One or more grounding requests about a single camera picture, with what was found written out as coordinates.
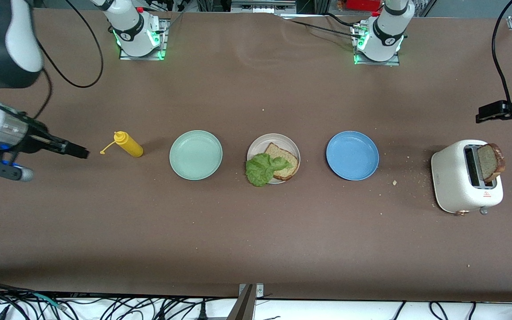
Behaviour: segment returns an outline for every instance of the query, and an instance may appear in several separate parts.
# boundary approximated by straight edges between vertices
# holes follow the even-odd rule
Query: green lettuce
[[[288,160],[280,156],[272,159],[267,153],[259,153],[246,161],[246,176],[254,186],[263,187],[274,178],[274,172],[285,168],[292,168]]]

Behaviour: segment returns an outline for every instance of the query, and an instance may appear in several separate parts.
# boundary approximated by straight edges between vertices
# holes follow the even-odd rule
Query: red object
[[[375,12],[380,8],[380,0],[347,0],[347,9]]]

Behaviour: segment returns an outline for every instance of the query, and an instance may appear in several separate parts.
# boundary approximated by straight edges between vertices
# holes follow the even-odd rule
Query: tabletop surface
[[[103,14],[83,13],[104,76],[77,89],[47,61],[55,93],[39,119],[91,155],[22,154],[34,180],[0,178],[0,282],[198,296],[262,282],[287,298],[512,300],[512,122],[475,124],[478,107],[504,98],[493,20],[413,19],[400,66],[378,67],[354,65],[345,36],[270,14],[185,13],[165,61],[119,61]],[[74,12],[36,10],[35,24],[69,78],[94,79],[98,53]],[[512,93],[504,26],[497,48]],[[0,90],[0,100],[34,114],[46,91],[41,78]],[[116,130],[144,156],[116,146],[100,155]],[[207,179],[181,179],[169,166],[171,144],[189,130],[222,144]],[[345,130],[378,147],[367,180],[342,180],[327,165],[329,139]],[[266,133],[290,137],[301,166],[284,184],[256,188],[244,161]],[[433,195],[430,157],[469,138],[498,144],[507,162],[504,200],[488,216],[449,215]]]

